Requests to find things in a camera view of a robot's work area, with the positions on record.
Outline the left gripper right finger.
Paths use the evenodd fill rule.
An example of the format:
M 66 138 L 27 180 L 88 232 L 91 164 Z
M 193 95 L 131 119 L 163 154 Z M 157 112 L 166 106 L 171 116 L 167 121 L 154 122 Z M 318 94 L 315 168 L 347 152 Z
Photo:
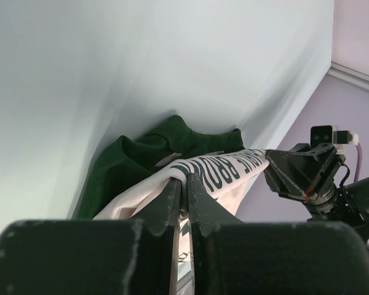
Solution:
M 196 294 L 369 294 L 369 253 L 342 222 L 245 223 L 187 178 Z

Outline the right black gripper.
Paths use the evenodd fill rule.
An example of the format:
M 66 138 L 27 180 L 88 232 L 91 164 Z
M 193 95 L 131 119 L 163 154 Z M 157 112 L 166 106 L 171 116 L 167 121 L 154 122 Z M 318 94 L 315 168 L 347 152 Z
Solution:
M 341 221 L 369 237 L 369 177 L 345 185 L 351 171 L 335 147 L 269 149 L 266 159 L 270 190 L 303 203 L 310 221 Z

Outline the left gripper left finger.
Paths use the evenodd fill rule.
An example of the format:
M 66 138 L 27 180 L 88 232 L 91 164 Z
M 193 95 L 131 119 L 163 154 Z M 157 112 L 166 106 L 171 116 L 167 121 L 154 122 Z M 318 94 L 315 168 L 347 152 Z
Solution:
M 175 294 L 180 182 L 128 220 L 24 220 L 0 235 L 0 294 Z

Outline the white green raglan t-shirt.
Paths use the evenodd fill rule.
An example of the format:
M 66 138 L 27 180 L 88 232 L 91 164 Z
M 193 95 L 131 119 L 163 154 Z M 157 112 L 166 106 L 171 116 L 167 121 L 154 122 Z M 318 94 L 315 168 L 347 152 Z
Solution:
M 269 161 L 246 149 L 238 129 L 195 132 L 174 115 L 137 140 L 120 136 L 98 157 L 79 201 L 78 219 L 107 221 L 130 238 L 119 255 L 119 294 L 174 294 L 189 264 L 193 290 L 218 288 L 220 223 L 239 225 L 239 203 Z

